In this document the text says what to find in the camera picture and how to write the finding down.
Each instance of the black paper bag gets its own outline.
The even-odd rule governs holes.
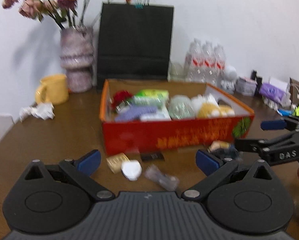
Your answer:
[[[97,88],[104,80],[166,79],[174,7],[103,4]]]

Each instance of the ribbed surface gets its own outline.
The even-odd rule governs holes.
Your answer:
[[[79,225],[59,234],[28,236],[11,232],[5,240],[292,240],[284,232],[243,236],[214,224],[200,204],[171,192],[122,192],[96,204]]]

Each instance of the small box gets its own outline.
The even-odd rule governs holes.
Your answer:
[[[129,161],[129,159],[124,153],[120,153],[106,159],[107,165],[113,173],[120,172],[122,163],[127,161]]]
[[[170,98],[186,95],[211,93],[217,102],[230,105],[236,116],[213,119],[192,119],[172,121],[114,122],[111,98],[120,90],[136,94],[142,89],[168,90]],[[213,141],[232,142],[244,138],[249,130],[254,111],[237,98],[206,83],[131,81],[109,79],[104,83],[100,103],[100,120],[107,155],[118,153],[145,153],[176,149]]]
[[[250,78],[239,77],[236,84],[236,91],[244,96],[254,96],[257,82]]]

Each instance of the red artificial rose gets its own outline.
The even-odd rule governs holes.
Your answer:
[[[115,109],[121,102],[125,101],[128,98],[131,98],[133,95],[126,90],[118,91],[113,96],[112,108]]]

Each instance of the gold packet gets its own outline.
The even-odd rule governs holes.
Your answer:
[[[217,149],[228,149],[230,144],[223,141],[213,141],[211,146],[208,148],[209,152],[215,151]]]
[[[129,161],[124,153],[119,153],[106,159],[107,165],[113,173],[121,171],[122,162]]]

